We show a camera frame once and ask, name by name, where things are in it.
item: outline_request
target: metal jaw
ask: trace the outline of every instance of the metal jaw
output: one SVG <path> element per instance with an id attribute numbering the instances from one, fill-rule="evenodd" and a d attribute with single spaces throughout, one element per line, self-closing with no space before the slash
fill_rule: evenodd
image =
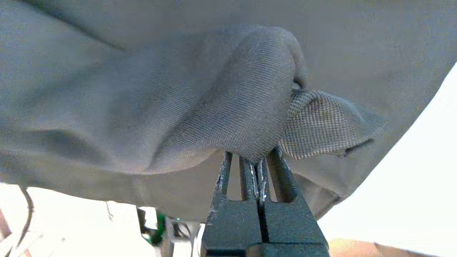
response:
<path id="1" fill-rule="evenodd" d="M 240 157 L 242 201 L 227 198 L 232 154 L 225 153 L 202 239 L 203 257 L 329 257 L 328 244 L 282 152 L 254 166 Z M 270 198 L 268 163 L 276 198 Z"/>

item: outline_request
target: green component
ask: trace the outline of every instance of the green component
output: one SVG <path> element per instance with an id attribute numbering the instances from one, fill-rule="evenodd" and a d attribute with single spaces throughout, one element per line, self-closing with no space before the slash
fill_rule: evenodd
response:
<path id="1" fill-rule="evenodd" d="M 159 245 L 162 242 L 162 235 L 165 232 L 165 215 L 157 214 L 157 231 L 152 235 L 150 244 Z"/>

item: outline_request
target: gray cloth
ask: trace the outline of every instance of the gray cloth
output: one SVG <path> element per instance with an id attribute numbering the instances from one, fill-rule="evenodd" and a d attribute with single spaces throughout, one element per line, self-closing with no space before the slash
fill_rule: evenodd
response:
<path id="1" fill-rule="evenodd" d="M 289 160 L 320 217 L 367 177 L 457 57 L 453 1 L 34 4 L 0 3 L 0 180 L 185 219 L 206 218 L 216 149 L 262 157 L 287 134 L 292 89 L 304 82 L 388 120 L 345 158 Z M 368 136 L 359 143 L 376 133 L 350 128 Z M 338 145 L 331 152 L 349 147 Z"/>

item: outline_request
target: white surface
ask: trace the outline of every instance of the white surface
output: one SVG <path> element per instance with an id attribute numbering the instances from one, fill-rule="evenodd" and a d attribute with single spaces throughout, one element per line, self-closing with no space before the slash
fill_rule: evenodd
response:
<path id="1" fill-rule="evenodd" d="M 320 221 L 350 238 L 457 256 L 457 65 L 366 181 Z"/>

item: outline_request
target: cable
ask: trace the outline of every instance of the cable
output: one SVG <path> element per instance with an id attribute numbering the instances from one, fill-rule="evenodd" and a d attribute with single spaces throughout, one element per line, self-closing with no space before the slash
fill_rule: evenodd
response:
<path id="1" fill-rule="evenodd" d="M 21 189 L 22 194 L 24 194 L 24 197 L 27 201 L 27 208 L 28 208 L 28 215 L 27 215 L 27 220 L 26 223 L 24 224 L 24 227 L 22 228 L 21 232 L 21 237 L 19 237 L 19 241 L 17 242 L 16 247 L 19 247 L 19 245 L 22 243 L 22 240 L 24 240 L 24 237 L 26 236 L 27 231 L 29 230 L 30 223 L 32 222 L 32 215 L 33 215 L 33 201 L 32 198 L 30 197 L 30 194 L 27 192 L 27 187 L 19 187 Z"/>

